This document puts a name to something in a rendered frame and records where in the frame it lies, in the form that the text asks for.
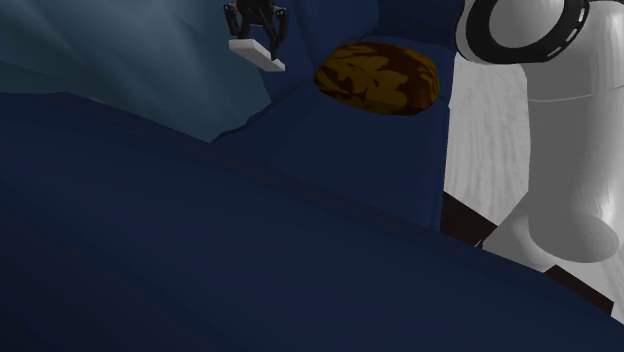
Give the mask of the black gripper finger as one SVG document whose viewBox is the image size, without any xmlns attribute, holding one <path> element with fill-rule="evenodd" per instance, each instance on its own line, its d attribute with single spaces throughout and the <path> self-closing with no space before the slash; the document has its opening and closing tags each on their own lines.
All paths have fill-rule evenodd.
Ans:
<svg viewBox="0 0 624 352">
<path fill-rule="evenodd" d="M 263 14 L 264 29 L 269 38 L 269 52 L 272 60 L 277 59 L 279 45 L 288 33 L 289 11 L 286 7 L 272 6 Z"/>
<path fill-rule="evenodd" d="M 224 5 L 224 13 L 230 34 L 238 39 L 247 39 L 251 28 L 251 3 L 227 3 Z"/>
</svg>

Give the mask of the white flat rectangular slab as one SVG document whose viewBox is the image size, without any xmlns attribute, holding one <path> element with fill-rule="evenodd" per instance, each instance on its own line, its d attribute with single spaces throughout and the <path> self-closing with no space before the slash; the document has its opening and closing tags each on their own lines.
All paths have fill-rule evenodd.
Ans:
<svg viewBox="0 0 624 352">
<path fill-rule="evenodd" d="M 232 39 L 228 41 L 228 47 L 265 72 L 284 72 L 286 69 L 281 60 L 272 60 L 270 52 L 255 39 Z"/>
</svg>

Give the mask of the dark blue sofa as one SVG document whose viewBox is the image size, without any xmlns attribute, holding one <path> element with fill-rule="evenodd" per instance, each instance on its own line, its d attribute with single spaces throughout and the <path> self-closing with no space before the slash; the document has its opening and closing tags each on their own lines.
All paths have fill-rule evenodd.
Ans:
<svg viewBox="0 0 624 352">
<path fill-rule="evenodd" d="M 548 276 L 218 146 L 232 0 L 0 0 L 0 352 L 624 352 Z"/>
</svg>

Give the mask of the dark robot stand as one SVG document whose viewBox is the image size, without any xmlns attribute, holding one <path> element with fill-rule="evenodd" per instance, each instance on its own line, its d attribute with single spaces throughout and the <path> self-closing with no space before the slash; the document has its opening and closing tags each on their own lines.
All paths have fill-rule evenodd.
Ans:
<svg viewBox="0 0 624 352">
<path fill-rule="evenodd" d="M 497 225 L 471 209 L 447 192 L 443 193 L 440 232 L 477 248 L 495 230 Z M 608 315 L 614 302 L 564 268 L 554 265 L 545 274 L 596 306 Z"/>
</svg>

